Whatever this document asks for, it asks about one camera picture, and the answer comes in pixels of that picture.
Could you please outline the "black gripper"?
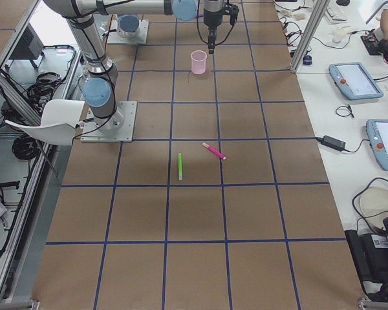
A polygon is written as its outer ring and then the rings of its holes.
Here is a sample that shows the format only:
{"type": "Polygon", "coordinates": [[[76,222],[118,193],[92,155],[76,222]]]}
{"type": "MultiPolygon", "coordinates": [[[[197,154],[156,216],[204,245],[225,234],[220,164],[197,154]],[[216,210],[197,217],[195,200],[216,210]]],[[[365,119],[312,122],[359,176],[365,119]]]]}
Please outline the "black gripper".
{"type": "MultiPolygon", "coordinates": [[[[222,23],[223,16],[230,17],[230,25],[234,26],[237,22],[239,7],[229,1],[223,0],[205,0],[204,2],[204,24],[206,26],[219,26],[222,23]]],[[[212,54],[217,39],[217,29],[208,28],[208,53],[212,54]]]]}

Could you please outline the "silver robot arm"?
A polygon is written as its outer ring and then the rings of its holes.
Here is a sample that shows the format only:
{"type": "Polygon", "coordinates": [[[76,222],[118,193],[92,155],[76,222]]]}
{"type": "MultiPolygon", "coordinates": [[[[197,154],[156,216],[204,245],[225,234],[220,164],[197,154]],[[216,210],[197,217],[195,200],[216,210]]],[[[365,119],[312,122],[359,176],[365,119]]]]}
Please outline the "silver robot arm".
{"type": "Polygon", "coordinates": [[[118,16],[117,32],[120,37],[135,37],[139,32],[140,20],[135,14],[124,14],[118,16]]]}
{"type": "Polygon", "coordinates": [[[208,52],[214,53],[217,29],[224,16],[235,25],[239,8],[229,1],[47,1],[47,6],[65,18],[87,60],[90,80],[82,88],[85,102],[91,108],[96,128],[108,132],[118,130],[125,117],[115,98],[117,67],[106,54],[102,39],[94,23],[94,15],[116,14],[120,19],[138,14],[162,14],[189,21],[199,16],[203,9],[204,24],[208,27],[205,43],[208,52]]]}

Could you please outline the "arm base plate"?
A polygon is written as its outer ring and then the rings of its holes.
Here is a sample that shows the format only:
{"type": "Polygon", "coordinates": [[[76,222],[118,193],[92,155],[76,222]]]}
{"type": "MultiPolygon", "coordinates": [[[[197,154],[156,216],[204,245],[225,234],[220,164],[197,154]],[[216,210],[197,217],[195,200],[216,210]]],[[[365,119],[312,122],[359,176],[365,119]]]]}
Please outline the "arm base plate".
{"type": "Polygon", "coordinates": [[[149,21],[139,20],[139,27],[135,32],[125,32],[119,26],[117,20],[113,20],[110,26],[111,32],[107,38],[108,45],[146,45],[149,21]]]}
{"type": "Polygon", "coordinates": [[[104,124],[105,120],[94,117],[93,111],[88,108],[87,118],[93,120],[84,125],[80,141],[83,143],[132,142],[136,110],[136,101],[117,101],[116,112],[104,124]]]}

